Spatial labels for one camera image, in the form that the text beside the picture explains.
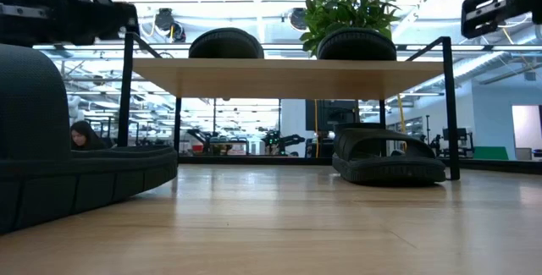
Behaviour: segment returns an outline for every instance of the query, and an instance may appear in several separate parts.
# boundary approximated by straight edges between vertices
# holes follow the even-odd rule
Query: woman
[[[87,121],[75,122],[69,129],[71,132],[71,149],[77,151],[92,151],[105,149],[102,140],[92,130]]]

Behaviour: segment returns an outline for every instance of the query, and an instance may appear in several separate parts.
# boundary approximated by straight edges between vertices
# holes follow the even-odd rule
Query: robotic arm
[[[124,28],[139,34],[136,7],[112,0],[0,0],[0,43],[32,47],[118,40]]]
[[[542,0],[465,0],[461,32],[466,38],[478,37],[496,31],[505,20],[528,12],[533,13],[533,23],[542,24]]]

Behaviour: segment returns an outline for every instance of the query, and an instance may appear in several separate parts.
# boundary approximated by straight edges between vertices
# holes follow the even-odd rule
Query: table top
[[[442,70],[425,62],[134,59],[136,73],[177,97],[379,100]]]

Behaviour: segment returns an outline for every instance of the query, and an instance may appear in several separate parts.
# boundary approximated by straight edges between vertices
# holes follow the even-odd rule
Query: black metal frame
[[[120,89],[120,110],[119,110],[119,138],[117,146],[126,147],[128,145],[128,126],[130,124],[130,91],[132,85],[132,72],[134,70],[134,42],[139,44],[139,48],[145,50],[155,58],[162,58],[158,52],[152,49],[136,33],[127,32],[124,38],[124,65],[122,69],[122,86]],[[175,99],[175,118],[173,131],[174,149],[179,152],[180,143],[180,107],[181,99]]]
[[[446,117],[448,118],[448,142],[450,149],[450,180],[458,180],[461,175],[459,173],[459,143],[457,138],[457,113],[456,113],[456,83],[454,80],[454,62],[451,53],[451,38],[439,37],[437,40],[428,44],[425,48],[419,50],[414,55],[409,57],[407,61],[414,61],[416,58],[424,55],[434,47],[442,45],[442,58],[444,65],[444,83],[446,96]]]
[[[119,146],[127,146],[128,144],[128,124],[129,124],[129,114],[130,114],[130,87],[132,79],[132,70],[134,68],[134,42],[137,42],[140,46],[140,49],[150,52],[155,58],[161,58],[160,54],[152,49],[146,42],[144,42],[136,33],[128,32],[124,39],[124,67],[123,67],[123,78],[122,78],[122,89],[120,95],[120,110],[119,110]],[[444,60],[444,78],[445,78],[445,97],[446,97],[446,115],[448,118],[448,135],[450,142],[450,161],[448,166],[450,167],[450,180],[458,180],[460,178],[459,171],[459,152],[458,152],[458,142],[457,142],[457,118],[456,118],[456,92],[455,92],[455,82],[454,82],[454,73],[453,73],[453,58],[451,50],[451,38],[450,37],[440,37],[437,40],[433,41],[427,45],[424,49],[416,52],[414,55],[409,57],[407,61],[413,61],[416,58],[424,55],[426,52],[431,51],[434,47],[442,45],[442,56]],[[179,151],[180,143],[180,107],[181,99],[177,98],[175,100],[175,119],[174,119],[174,148],[176,151]],[[385,111],[385,100],[379,101],[379,116],[380,116],[380,125],[382,129],[386,129],[386,111]],[[382,155],[385,156],[387,153],[385,146],[383,146]],[[216,162],[217,160],[211,160],[211,157],[200,157],[199,162]],[[246,163],[246,160],[241,160],[240,158],[235,158],[229,162],[239,162]],[[278,160],[277,163],[291,163],[285,162],[284,160]]]

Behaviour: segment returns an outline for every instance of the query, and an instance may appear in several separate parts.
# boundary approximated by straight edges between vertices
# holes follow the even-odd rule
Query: potted plant
[[[303,50],[318,59],[396,60],[395,0],[306,0]]]

